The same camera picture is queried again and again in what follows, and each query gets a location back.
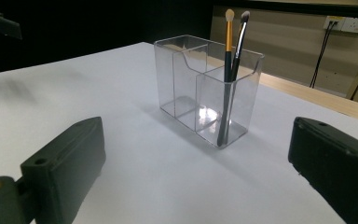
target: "pen holder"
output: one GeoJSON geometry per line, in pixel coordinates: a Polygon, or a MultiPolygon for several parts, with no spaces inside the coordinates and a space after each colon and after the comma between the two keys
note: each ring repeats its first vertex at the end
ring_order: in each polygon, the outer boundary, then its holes
{"type": "Polygon", "coordinates": [[[163,111],[219,148],[248,132],[263,54],[243,49],[237,79],[224,82],[225,45],[181,35],[154,47],[163,111]]]}

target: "power outlet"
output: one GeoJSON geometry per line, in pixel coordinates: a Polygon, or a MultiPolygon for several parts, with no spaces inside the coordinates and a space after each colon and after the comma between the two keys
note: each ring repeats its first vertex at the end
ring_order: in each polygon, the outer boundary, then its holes
{"type": "Polygon", "coordinates": [[[342,25],[345,22],[345,17],[338,17],[338,16],[327,16],[326,20],[324,21],[324,29],[328,28],[328,25],[330,24],[330,21],[336,21],[337,24],[333,26],[332,30],[340,31],[342,28],[342,25]]]}
{"type": "Polygon", "coordinates": [[[342,32],[351,32],[358,34],[358,18],[347,17],[341,27],[342,32]]]}

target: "brush bristles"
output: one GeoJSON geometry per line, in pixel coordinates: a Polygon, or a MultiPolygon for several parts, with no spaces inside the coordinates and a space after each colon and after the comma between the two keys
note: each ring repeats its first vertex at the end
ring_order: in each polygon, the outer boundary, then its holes
{"type": "Polygon", "coordinates": [[[249,11],[243,12],[241,15],[241,23],[248,22],[250,14],[251,13],[249,11]]]}
{"type": "Polygon", "coordinates": [[[234,11],[232,9],[228,9],[226,11],[226,21],[234,20],[234,11]]]}

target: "power cord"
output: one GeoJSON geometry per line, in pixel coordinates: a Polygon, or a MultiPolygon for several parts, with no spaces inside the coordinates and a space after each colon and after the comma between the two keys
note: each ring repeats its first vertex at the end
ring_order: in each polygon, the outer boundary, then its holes
{"type": "Polygon", "coordinates": [[[310,82],[311,88],[315,87],[316,77],[318,76],[319,64],[321,63],[322,57],[324,56],[324,50],[327,45],[328,37],[330,36],[330,33],[335,25],[337,25],[337,21],[330,21],[327,26],[326,32],[324,33],[324,42],[322,43],[321,53],[319,54],[319,59],[316,63],[315,72],[313,73],[312,81],[310,82]]]}

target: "table surface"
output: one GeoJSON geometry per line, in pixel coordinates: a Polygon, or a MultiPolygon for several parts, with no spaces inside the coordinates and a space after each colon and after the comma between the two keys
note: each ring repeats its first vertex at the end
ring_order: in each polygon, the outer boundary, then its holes
{"type": "Polygon", "coordinates": [[[107,159],[74,223],[344,223],[287,155],[295,117],[356,138],[358,118],[262,81],[249,132],[217,149],[159,109],[147,43],[0,73],[0,175],[18,179],[23,161],[96,116],[107,159]]]}

